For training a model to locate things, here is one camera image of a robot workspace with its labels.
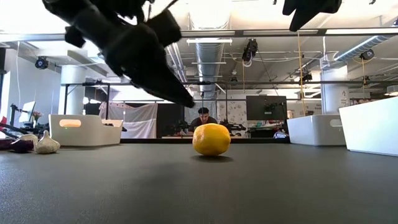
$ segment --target monitor screen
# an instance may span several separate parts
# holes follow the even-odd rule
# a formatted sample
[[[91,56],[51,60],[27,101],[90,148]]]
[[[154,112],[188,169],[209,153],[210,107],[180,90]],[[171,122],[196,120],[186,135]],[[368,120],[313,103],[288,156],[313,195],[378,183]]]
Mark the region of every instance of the monitor screen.
[[[21,116],[19,117],[19,122],[29,122],[32,118],[33,109],[35,108],[36,102],[32,101],[29,103],[25,103],[24,107],[22,108]]]
[[[287,119],[286,96],[246,96],[248,121]]]

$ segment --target garlic bulb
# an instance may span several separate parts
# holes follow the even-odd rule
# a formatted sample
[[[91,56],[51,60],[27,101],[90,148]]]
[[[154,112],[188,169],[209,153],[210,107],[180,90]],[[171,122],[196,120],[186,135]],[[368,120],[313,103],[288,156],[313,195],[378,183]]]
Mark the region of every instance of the garlic bulb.
[[[50,154],[55,153],[60,149],[61,145],[56,141],[50,138],[49,132],[44,131],[44,136],[40,139],[39,143],[37,143],[35,152],[38,154]]]
[[[22,141],[32,141],[33,142],[33,148],[36,148],[37,143],[39,142],[39,139],[37,138],[36,135],[34,134],[24,134],[23,136],[17,138],[17,140],[22,140]]]

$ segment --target white storage box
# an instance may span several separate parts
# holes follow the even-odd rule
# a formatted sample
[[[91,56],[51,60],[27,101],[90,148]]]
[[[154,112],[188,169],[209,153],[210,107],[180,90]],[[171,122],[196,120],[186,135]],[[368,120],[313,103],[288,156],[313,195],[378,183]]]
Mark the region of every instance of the white storage box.
[[[287,120],[290,142],[309,146],[344,146],[339,115],[313,115]]]
[[[49,121],[51,138],[61,146],[105,146],[120,143],[122,120],[101,120],[97,115],[50,114]]]
[[[340,108],[347,149],[398,156],[398,97]]]

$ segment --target column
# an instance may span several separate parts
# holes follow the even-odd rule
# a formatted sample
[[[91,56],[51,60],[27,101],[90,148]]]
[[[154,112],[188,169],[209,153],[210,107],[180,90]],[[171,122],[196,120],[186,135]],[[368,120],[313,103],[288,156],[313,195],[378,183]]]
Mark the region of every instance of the column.
[[[336,63],[322,68],[321,81],[347,80],[347,64]],[[347,84],[322,84],[322,114],[339,114],[338,109],[349,106]]]
[[[83,83],[86,81],[86,68],[77,66],[63,66],[61,71],[61,84],[66,83]],[[67,114],[83,114],[85,97],[85,87],[70,86],[68,88]],[[63,114],[65,102],[65,87],[60,88],[60,101],[58,114]]]

